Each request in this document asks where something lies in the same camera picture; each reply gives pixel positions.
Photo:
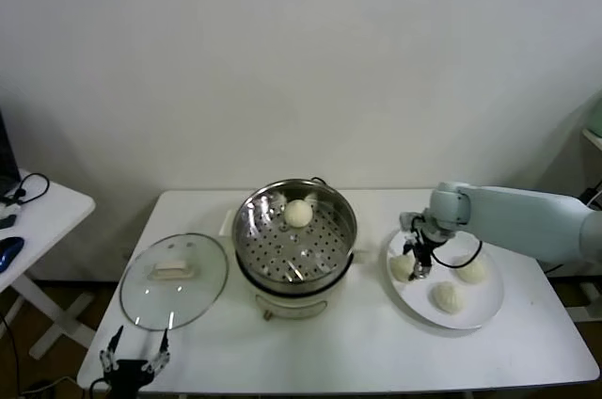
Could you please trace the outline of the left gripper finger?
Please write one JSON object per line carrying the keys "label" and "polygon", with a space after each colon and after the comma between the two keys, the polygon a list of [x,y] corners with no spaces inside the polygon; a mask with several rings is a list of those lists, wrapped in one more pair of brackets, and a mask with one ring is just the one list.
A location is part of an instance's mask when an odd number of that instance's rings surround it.
{"label": "left gripper finger", "polygon": [[144,365],[147,373],[161,373],[170,360],[167,328],[164,330],[158,353]]}
{"label": "left gripper finger", "polygon": [[119,368],[117,359],[115,358],[115,352],[122,332],[123,326],[120,326],[118,331],[111,337],[108,346],[100,351],[100,362],[105,374],[112,373]]}

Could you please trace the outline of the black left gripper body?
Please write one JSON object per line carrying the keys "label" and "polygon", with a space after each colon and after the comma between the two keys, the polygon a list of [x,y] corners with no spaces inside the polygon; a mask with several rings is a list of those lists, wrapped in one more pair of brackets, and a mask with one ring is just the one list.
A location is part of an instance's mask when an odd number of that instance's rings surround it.
{"label": "black left gripper body", "polygon": [[118,368],[107,374],[108,398],[136,399],[139,391],[153,380],[153,372],[143,368],[146,361],[121,359]]}

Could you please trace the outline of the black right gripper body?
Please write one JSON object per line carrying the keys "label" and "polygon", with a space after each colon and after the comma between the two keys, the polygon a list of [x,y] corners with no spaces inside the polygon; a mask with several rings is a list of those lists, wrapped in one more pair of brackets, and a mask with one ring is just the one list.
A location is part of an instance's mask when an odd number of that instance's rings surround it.
{"label": "black right gripper body", "polygon": [[432,242],[423,235],[422,231],[414,231],[414,256],[420,268],[432,267]]}

